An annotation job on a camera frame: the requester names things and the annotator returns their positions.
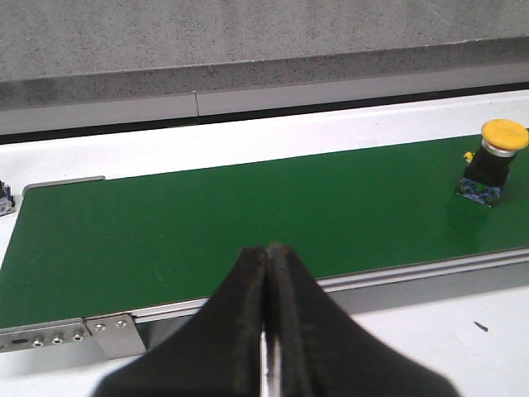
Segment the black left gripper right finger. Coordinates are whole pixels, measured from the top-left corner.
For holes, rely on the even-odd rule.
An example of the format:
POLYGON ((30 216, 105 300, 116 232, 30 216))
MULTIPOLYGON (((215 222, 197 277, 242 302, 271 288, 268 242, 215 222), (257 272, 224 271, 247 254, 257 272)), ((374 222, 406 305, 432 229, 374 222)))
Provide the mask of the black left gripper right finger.
POLYGON ((269 249, 266 298, 272 390, 279 396, 459 394, 352 320, 289 246, 269 249))

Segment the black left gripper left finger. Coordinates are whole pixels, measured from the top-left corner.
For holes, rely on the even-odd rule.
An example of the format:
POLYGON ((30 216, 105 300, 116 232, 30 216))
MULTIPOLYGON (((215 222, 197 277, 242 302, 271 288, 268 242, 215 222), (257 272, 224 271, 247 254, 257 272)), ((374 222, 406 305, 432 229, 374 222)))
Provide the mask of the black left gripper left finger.
POLYGON ((260 395, 267 262, 262 246, 242 249, 196 314, 153 350, 104 377, 94 395, 260 395))

